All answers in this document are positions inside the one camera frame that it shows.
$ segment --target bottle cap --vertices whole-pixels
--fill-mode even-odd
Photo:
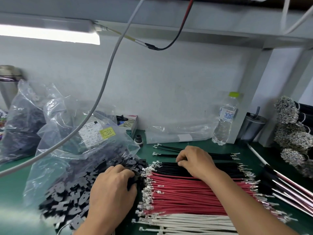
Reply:
[[[230,97],[237,98],[237,97],[239,96],[239,92],[231,91],[231,92],[229,93],[229,96],[230,96]]]

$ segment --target cardboard box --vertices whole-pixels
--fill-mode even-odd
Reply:
[[[124,115],[128,118],[128,121],[120,121],[119,127],[125,130],[129,137],[135,137],[135,131],[137,129],[138,116],[137,115]]]

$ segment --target black wire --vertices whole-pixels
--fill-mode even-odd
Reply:
[[[190,12],[191,7],[193,6],[193,4],[194,4],[194,0],[190,0],[190,4],[188,5],[188,9],[187,9],[186,14],[185,14],[186,17],[184,17],[184,19],[183,19],[183,21],[182,21],[182,25],[180,26],[180,29],[179,29],[179,31],[178,31],[178,34],[177,34],[177,36],[175,37],[175,39],[174,39],[168,46],[166,46],[166,47],[164,47],[164,48],[158,48],[158,47],[154,46],[153,44],[149,44],[149,43],[145,43],[145,45],[148,46],[149,49],[156,50],[156,51],[166,50],[166,49],[168,49],[170,46],[172,46],[172,45],[175,43],[175,41],[178,39],[180,33],[182,32],[182,29],[183,29],[183,27],[184,27],[184,25],[185,25],[185,22],[186,22],[186,20],[187,20],[187,17],[188,17],[188,15],[189,15],[189,12]]]

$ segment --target light fixture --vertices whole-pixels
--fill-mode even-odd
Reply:
[[[89,20],[0,13],[0,35],[100,44]]]

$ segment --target water bottle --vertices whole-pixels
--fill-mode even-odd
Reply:
[[[231,91],[227,98],[227,104],[219,110],[219,123],[214,130],[212,141],[218,145],[224,145],[229,137],[230,127],[233,121],[233,116],[237,109],[238,92]]]

